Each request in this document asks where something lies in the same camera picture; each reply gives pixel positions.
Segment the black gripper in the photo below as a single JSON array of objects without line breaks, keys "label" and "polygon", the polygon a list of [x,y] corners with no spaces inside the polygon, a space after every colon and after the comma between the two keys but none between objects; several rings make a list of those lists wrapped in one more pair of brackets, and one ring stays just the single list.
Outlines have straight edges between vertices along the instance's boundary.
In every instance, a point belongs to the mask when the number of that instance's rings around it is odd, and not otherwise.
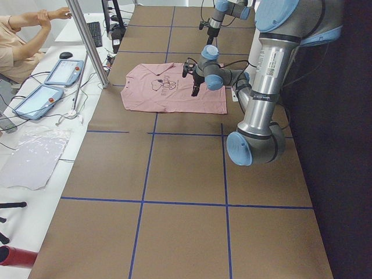
[{"label": "black gripper", "polygon": [[197,72],[193,72],[193,81],[194,85],[192,88],[192,95],[191,96],[198,96],[199,90],[200,90],[200,85],[205,82],[204,76],[200,76]]},{"label": "black gripper", "polygon": [[214,38],[218,37],[219,31],[220,31],[220,28],[214,28],[212,26],[209,26],[208,31],[207,31],[207,34],[209,37],[208,37],[206,45],[213,44]]}]

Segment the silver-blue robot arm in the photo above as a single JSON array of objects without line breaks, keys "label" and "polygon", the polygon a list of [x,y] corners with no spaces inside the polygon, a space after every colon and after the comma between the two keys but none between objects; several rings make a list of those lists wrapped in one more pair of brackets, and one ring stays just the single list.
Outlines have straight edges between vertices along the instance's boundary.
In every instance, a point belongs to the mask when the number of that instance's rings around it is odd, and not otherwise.
[{"label": "silver-blue robot arm", "polygon": [[213,40],[217,38],[219,31],[223,26],[225,15],[246,20],[249,13],[250,7],[248,6],[248,1],[236,1],[236,3],[228,0],[216,1],[213,14],[205,23],[208,27],[208,40],[206,45],[212,45]]},{"label": "silver-blue robot arm", "polygon": [[193,75],[193,96],[202,83],[212,91],[225,85],[234,90],[245,113],[227,137],[228,155],[235,164],[268,163],[283,153],[284,133],[272,115],[296,50],[338,39],[343,13],[343,1],[258,1],[255,27],[260,51],[254,75],[221,67],[219,50],[211,43],[195,66],[184,67],[184,73]]}]

